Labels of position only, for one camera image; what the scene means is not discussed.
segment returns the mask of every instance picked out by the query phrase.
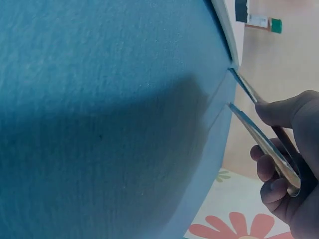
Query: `floral mat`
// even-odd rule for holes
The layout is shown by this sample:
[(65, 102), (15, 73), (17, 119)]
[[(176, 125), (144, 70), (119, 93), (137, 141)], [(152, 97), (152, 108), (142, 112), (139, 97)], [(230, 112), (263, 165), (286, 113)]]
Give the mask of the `floral mat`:
[(262, 182), (221, 169), (185, 239), (293, 239), (260, 199)]

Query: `white surface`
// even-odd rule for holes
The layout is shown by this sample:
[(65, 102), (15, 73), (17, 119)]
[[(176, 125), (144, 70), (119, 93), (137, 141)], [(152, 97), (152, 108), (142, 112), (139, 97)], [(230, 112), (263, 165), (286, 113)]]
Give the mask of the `white surface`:
[[(229, 220), (229, 213), (239, 212), (246, 218), (249, 233), (253, 219), (257, 214), (272, 216), (260, 199), (259, 191), (263, 184), (260, 181), (252, 180), (232, 172), (229, 172), (227, 175), (230, 176), (230, 179), (223, 180), (222, 183), (214, 182), (192, 224), (201, 224), (212, 228), (205, 220), (207, 216), (212, 215), (220, 218), (235, 231)], [(272, 217), (275, 219), (275, 224), (267, 235), (267, 238), (289, 232), (288, 225), (274, 216)], [(184, 237), (188, 239), (202, 239), (191, 234), (190, 231), (187, 231)]]
[(235, 0), (211, 0), (225, 32), (230, 53), (236, 65), (243, 57), (245, 24), (236, 21)]

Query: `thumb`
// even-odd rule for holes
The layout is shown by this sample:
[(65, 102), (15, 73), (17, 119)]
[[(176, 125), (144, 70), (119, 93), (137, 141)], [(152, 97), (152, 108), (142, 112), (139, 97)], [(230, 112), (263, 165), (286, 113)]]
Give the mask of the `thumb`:
[(305, 91), (284, 101), (256, 104), (256, 112), (270, 126), (292, 128), (294, 120), (302, 117), (302, 109), (312, 101), (318, 101), (319, 108), (319, 92)]

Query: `pink flower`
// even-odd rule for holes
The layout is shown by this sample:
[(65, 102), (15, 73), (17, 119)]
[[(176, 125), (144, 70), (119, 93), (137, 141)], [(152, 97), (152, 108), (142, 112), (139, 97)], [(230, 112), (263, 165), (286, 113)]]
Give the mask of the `pink flower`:
[[(266, 214), (258, 214), (251, 225), (250, 234), (247, 232), (245, 216), (242, 213), (232, 212), (229, 219), (235, 232), (222, 220), (215, 216), (207, 216), (206, 221), (217, 230), (200, 224), (189, 227), (190, 233), (206, 239), (266, 239), (275, 224), (275, 219)], [(282, 233), (267, 239), (294, 239), (291, 233)]]

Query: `green cap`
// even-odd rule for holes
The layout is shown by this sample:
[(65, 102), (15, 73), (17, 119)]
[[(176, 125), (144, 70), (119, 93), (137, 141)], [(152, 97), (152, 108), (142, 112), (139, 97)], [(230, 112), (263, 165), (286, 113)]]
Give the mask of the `green cap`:
[(271, 19), (271, 31), (275, 33), (282, 33), (283, 22), (280, 19)]

